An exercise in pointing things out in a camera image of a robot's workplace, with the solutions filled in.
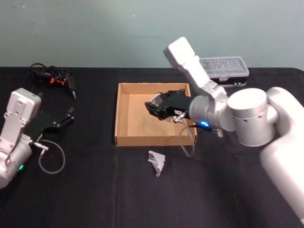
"black table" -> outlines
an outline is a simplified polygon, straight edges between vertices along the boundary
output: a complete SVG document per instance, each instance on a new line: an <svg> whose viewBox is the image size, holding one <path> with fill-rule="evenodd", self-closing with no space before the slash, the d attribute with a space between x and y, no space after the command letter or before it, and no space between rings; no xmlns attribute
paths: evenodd
<svg viewBox="0 0 304 228"><path fill-rule="evenodd" d="M283 87L304 104L304 72L251 68L246 87ZM25 84L28 68L0 68L0 114L11 91ZM299 219L259 161L261 148L240 145L234 134L220 139L199 132L196 154L180 147L114 145L119 82L186 82L173 69L70 68L75 103L61 89L43 89L42 109L61 116L75 107L75 122L56 140L66 153L59 175L38 166L38 150L10 185L0 190L0 227L44 228L300 228ZM228 89L231 94L237 89ZM166 155L160 178L148 150ZM48 153L48 166L60 156Z"/></svg>

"cardboard box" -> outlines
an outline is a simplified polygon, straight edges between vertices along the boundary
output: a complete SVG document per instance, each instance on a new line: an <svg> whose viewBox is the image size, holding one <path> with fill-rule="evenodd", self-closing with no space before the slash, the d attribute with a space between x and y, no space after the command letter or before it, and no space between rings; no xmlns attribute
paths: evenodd
<svg viewBox="0 0 304 228"><path fill-rule="evenodd" d="M185 89L190 96L186 83L120 83L118 86L115 143L117 146L177 146L180 145L179 133L184 127L181 123L160 121L149 114L145 102L158 92ZM184 119L187 125L193 122ZM197 139L196 128L191 133ZM192 145L186 130L182 133L184 145Z"/></svg>

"teal wall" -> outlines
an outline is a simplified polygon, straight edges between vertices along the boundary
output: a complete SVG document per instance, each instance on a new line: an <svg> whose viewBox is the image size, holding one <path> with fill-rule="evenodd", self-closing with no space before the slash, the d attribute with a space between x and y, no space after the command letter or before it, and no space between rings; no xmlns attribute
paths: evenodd
<svg viewBox="0 0 304 228"><path fill-rule="evenodd" d="M304 70L303 0L2 0L0 66L169 67L185 36L200 57Z"/></svg>

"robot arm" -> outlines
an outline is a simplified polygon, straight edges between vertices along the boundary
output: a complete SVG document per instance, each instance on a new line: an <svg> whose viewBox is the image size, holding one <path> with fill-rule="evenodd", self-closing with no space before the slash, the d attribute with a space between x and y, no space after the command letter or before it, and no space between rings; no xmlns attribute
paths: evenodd
<svg viewBox="0 0 304 228"><path fill-rule="evenodd" d="M0 189L4 188L30 157L31 145L48 150L23 134L24 128L36 116L41 98L20 88L13 91L4 114L5 123L0 135Z"/></svg>
<svg viewBox="0 0 304 228"><path fill-rule="evenodd" d="M262 150L261 163L304 223L303 106L279 87L267 92L248 88L228 97L223 87L209 79L186 38L170 44L164 53L171 65L201 94L188 100L189 108L175 115L175 122L189 118L198 124L208 123L210 128L235 131L239 142L246 146L271 142L275 131L281 135ZM163 108L162 102L157 108Z"/></svg>

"blue led light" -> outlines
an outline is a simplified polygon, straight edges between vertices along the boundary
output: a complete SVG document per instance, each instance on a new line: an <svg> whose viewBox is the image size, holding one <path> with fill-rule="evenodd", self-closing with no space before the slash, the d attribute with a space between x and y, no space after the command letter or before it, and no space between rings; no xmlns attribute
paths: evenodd
<svg viewBox="0 0 304 228"><path fill-rule="evenodd" d="M209 127L209 123L206 121L201 121L199 124L203 127Z"/></svg>

